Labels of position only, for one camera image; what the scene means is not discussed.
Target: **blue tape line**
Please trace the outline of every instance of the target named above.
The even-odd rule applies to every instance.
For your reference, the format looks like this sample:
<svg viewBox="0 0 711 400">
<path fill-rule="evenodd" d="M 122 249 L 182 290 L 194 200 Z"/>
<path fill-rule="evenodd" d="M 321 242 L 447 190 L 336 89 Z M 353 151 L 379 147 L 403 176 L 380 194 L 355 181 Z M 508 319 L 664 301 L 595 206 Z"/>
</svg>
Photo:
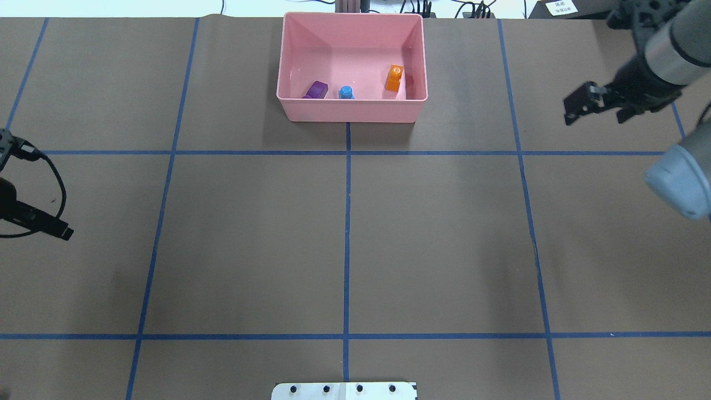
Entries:
<svg viewBox="0 0 711 400">
<path fill-rule="evenodd" d="M 22 98 L 22 92 L 25 91 L 25 85 L 27 84 L 27 79 L 30 77 L 30 72 L 32 71 L 32 65 L 35 64 L 35 59 L 37 58 L 37 52 L 40 50 L 40 45 L 42 44 L 42 38 L 47 31 L 47 24 L 49 23 L 49 18 L 45 18 L 44 23 L 42 23 L 42 29 L 40 30 L 40 35 L 37 37 L 37 43 L 35 43 L 35 48 L 32 50 L 32 56 L 30 57 L 30 62 L 27 64 L 27 69 L 25 69 L 25 75 L 22 77 L 22 82 L 20 82 L 20 88 L 17 91 L 17 96 L 15 97 L 15 102 L 12 104 L 12 109 L 10 110 L 10 116 L 7 117 L 7 125 L 5 128 L 10 130 L 12 121 L 15 119 L 15 112 L 17 112 L 17 107 L 20 105 L 20 98 Z"/>
<path fill-rule="evenodd" d="M 76 155 L 100 155 L 100 156 L 143 156 L 143 155 L 170 155 L 170 150 L 43 150 L 47 155 L 76 156 Z"/>
<path fill-rule="evenodd" d="M 0 340 L 136 340 L 135 334 L 0 333 Z M 283 334 L 143 334 L 141 340 L 343 340 L 340 333 Z M 711 331 L 521 332 L 521 333 L 349 333 L 348 340 L 511 340 L 615 339 L 635 337 L 711 337 Z"/>
<path fill-rule="evenodd" d="M 545 333 L 351 333 L 351 340 L 545 339 Z"/>
<path fill-rule="evenodd" d="M 560 150 L 560 151 L 536 151 L 522 150 L 525 156 L 661 156 L 664 152 L 644 152 L 644 151 L 584 151 L 584 150 Z"/>
<path fill-rule="evenodd" d="M 550 376 L 553 383 L 553 394 L 555 400 L 560 400 L 560 388 L 558 386 L 558 372 L 555 366 L 555 353 L 553 351 L 553 339 L 550 336 L 550 321 L 548 320 L 548 308 L 545 300 L 545 289 L 543 287 L 543 274 L 540 269 L 540 257 L 538 255 L 538 242 L 535 237 L 535 227 L 533 225 L 533 212 L 531 211 L 530 197 L 528 195 L 528 183 L 526 182 L 525 165 L 523 163 L 523 151 L 521 148 L 521 139 L 518 131 L 518 120 L 516 118 L 516 106 L 513 102 L 513 87 L 511 85 L 511 76 L 508 69 L 508 57 L 506 56 L 506 41 L 503 37 L 503 25 L 501 20 L 498 23 L 498 37 L 501 42 L 501 56 L 503 58 L 504 75 L 506 76 L 506 89 L 508 91 L 508 104 L 511 111 L 511 121 L 513 123 L 513 135 L 516 141 L 516 151 L 518 152 L 518 167 L 521 174 L 521 185 L 523 187 L 523 200 L 526 205 L 526 216 L 528 217 L 528 232 L 533 242 L 533 253 L 535 256 L 535 268 L 538 274 L 538 296 L 540 298 L 540 309 L 543 315 L 543 327 L 545 328 L 546 345 L 548 348 L 548 362 L 550 364 Z"/>
<path fill-rule="evenodd" d="M 179 155 L 344 156 L 346 152 L 296 150 L 178 150 Z"/>
<path fill-rule="evenodd" d="M 49 155 L 170 155 L 171 150 L 43 150 Z M 660 156 L 658 151 L 605 151 L 605 150 L 523 150 L 525 156 Z M 344 156 L 342 151 L 299 150 L 177 150 L 176 155 L 294 155 L 294 156 Z M 352 151 L 352 156 L 516 156 L 508 150 L 481 151 Z"/>
<path fill-rule="evenodd" d="M 483 150 L 483 151 L 354 151 L 354 156 L 515 156 L 514 151 Z"/>
<path fill-rule="evenodd" d="M 0 333 L 0 340 L 135 340 L 137 335 L 92 333 Z"/>
<path fill-rule="evenodd" d="M 129 375 L 129 383 L 126 388 L 126 400 L 131 400 L 133 395 L 133 386 L 136 380 L 136 370 L 138 368 L 138 359 L 141 354 L 141 341 L 143 336 L 144 326 L 146 324 L 146 313 L 148 312 L 148 301 L 151 297 L 151 286 L 153 285 L 153 274 L 156 268 L 156 258 L 158 255 L 158 243 L 161 238 L 163 229 L 163 218 L 166 211 L 166 200 L 168 199 L 168 190 L 171 185 L 171 177 L 173 175 L 173 165 L 176 158 L 176 150 L 178 149 L 178 137 L 180 136 L 180 126 L 183 121 L 183 110 L 185 108 L 185 99 L 188 94 L 188 82 L 190 81 L 190 70 L 193 66 L 193 54 L 195 53 L 195 42 L 198 37 L 198 27 L 200 19 L 195 19 L 193 27 L 193 40 L 190 44 L 190 53 L 188 54 L 188 65 L 185 70 L 185 79 L 183 80 L 183 92 L 181 94 L 180 106 L 178 107 L 178 119 L 176 121 L 176 129 L 173 134 L 173 146 L 171 147 L 171 158 L 168 161 L 168 172 L 166 173 L 166 183 L 163 188 L 163 198 L 161 200 L 161 210 L 158 215 L 158 226 L 156 227 L 156 236 L 153 240 L 153 252 L 151 254 L 151 265 L 148 269 L 148 278 L 146 279 L 146 290 L 143 296 L 143 305 L 141 307 L 141 317 L 138 323 L 138 337 L 136 338 L 136 347 L 134 348 L 134 357 L 131 363 L 131 374 Z"/>
<path fill-rule="evenodd" d="M 679 133 L 682 139 L 686 139 L 686 131 L 684 130 L 684 124 L 681 123 L 681 117 L 679 117 L 679 110 L 676 109 L 676 102 L 671 102 L 671 110 L 674 112 L 674 119 L 676 120 L 676 126 L 679 127 Z"/>
<path fill-rule="evenodd" d="M 143 340 L 342 340 L 340 333 L 314 334 L 144 334 Z"/>
<path fill-rule="evenodd" d="M 351 123 L 346 123 L 346 229 L 343 235 L 343 381 L 350 379 L 351 331 Z"/>
<path fill-rule="evenodd" d="M 558 332 L 552 333 L 554 339 L 614 339 L 616 337 L 711 337 L 707 331 L 684 332 Z"/>
</svg>

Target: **label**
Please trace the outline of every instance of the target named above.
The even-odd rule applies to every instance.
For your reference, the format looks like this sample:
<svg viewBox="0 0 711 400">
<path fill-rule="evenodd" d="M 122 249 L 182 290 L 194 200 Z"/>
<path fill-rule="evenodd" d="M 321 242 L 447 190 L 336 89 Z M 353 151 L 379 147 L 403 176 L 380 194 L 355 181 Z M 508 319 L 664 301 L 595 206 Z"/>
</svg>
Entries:
<svg viewBox="0 0 711 400">
<path fill-rule="evenodd" d="M 577 8 L 575 4 L 573 4 L 573 0 L 551 1 L 550 3 L 546 3 L 545 6 L 548 7 L 548 11 L 550 11 L 550 15 L 552 16 L 577 13 Z"/>
</svg>

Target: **pink plastic container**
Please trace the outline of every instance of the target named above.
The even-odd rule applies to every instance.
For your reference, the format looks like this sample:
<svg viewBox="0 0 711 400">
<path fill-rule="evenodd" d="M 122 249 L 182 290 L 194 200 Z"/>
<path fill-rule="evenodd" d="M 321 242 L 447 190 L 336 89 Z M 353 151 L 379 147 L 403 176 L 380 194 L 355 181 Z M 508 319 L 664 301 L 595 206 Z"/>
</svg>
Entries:
<svg viewBox="0 0 711 400">
<path fill-rule="evenodd" d="M 400 90 L 385 89 L 392 64 Z M 324 99 L 303 99 L 314 81 Z M 338 98 L 349 85 L 355 100 Z M 427 100 L 422 17 L 417 14 L 287 13 L 277 97 L 291 121 L 414 122 Z"/>
</svg>

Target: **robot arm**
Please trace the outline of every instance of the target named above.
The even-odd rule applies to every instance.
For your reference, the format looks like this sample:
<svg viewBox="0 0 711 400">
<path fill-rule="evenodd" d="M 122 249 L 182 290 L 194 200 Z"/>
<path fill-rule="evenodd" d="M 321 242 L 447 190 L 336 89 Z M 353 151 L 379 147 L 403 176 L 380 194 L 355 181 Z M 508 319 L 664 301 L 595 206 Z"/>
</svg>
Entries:
<svg viewBox="0 0 711 400">
<path fill-rule="evenodd" d="M 637 54 L 612 82 L 605 86 L 586 82 L 566 97 L 566 125 L 612 108 L 620 108 L 619 123 L 646 111 L 657 112 L 711 70 L 711 1 L 622 0 L 607 25 L 630 28 Z"/>
<path fill-rule="evenodd" d="M 637 54 L 611 83 L 586 82 L 565 98 L 566 125 L 612 108 L 620 108 L 619 123 L 657 112 L 711 70 L 711 0 L 622 0 L 607 25 L 632 29 Z M 645 181 L 685 217 L 711 214 L 711 121 L 701 119 L 647 170 Z"/>
</svg>

